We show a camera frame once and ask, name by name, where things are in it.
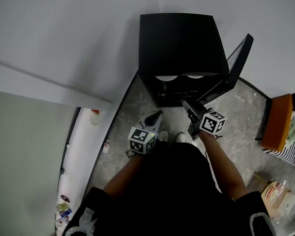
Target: striped cloth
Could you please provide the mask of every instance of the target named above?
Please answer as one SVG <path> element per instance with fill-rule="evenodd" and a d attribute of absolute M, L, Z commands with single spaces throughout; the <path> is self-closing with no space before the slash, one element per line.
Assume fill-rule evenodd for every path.
<path fill-rule="evenodd" d="M 295 142 L 289 148 L 284 146 L 282 151 L 265 150 L 267 154 L 275 155 L 283 161 L 295 166 Z"/>

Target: black shirt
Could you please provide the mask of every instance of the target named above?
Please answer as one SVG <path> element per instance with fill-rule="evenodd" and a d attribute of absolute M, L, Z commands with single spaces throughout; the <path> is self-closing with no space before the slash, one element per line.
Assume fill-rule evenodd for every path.
<path fill-rule="evenodd" d="M 259 192 L 236 201 L 220 193 L 208 161 L 191 144 L 159 143 L 145 157 L 122 199 L 114 202 L 104 191 L 92 188 L 66 230 L 79 226 L 86 207 L 94 211 L 93 219 L 98 218 L 94 235 L 251 235 L 250 216 L 267 215 Z M 262 228 L 264 221 L 258 220 L 256 228 Z"/>

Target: orange chair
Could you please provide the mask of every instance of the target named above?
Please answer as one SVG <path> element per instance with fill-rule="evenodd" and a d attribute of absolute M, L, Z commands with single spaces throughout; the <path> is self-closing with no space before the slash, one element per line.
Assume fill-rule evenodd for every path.
<path fill-rule="evenodd" d="M 293 112 L 292 95 L 286 94 L 272 99 L 270 115 L 265 127 L 261 146 L 282 151 L 290 128 Z"/>

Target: white sneaker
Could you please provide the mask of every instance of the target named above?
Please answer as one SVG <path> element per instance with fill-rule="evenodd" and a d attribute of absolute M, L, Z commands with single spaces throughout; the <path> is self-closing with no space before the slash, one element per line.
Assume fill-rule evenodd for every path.
<path fill-rule="evenodd" d="M 197 148 L 199 148 L 199 145 L 198 145 L 198 143 L 197 143 L 197 142 L 193 141 L 191 144 L 192 144 L 194 147 L 197 147 Z"/>
<path fill-rule="evenodd" d="M 185 143 L 186 135 L 183 132 L 178 133 L 175 139 L 175 143 Z"/>
<path fill-rule="evenodd" d="M 158 140 L 159 140 L 160 142 L 168 142 L 168 132 L 165 131 L 165 130 L 162 130 L 162 131 L 159 133 Z"/>

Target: person's arm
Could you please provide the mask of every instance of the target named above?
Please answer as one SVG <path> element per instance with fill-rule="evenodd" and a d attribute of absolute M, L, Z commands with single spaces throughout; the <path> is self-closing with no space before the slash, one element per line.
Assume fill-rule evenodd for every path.
<path fill-rule="evenodd" d="M 124 195 L 129 184 L 141 168 L 143 156 L 136 154 L 129 162 L 106 184 L 104 191 L 117 200 Z"/>
<path fill-rule="evenodd" d="M 248 194 L 249 192 L 241 175 L 235 165 L 224 153 L 216 138 L 205 131 L 201 131 L 199 136 L 206 147 L 207 154 L 210 158 L 221 191 L 235 200 Z"/>

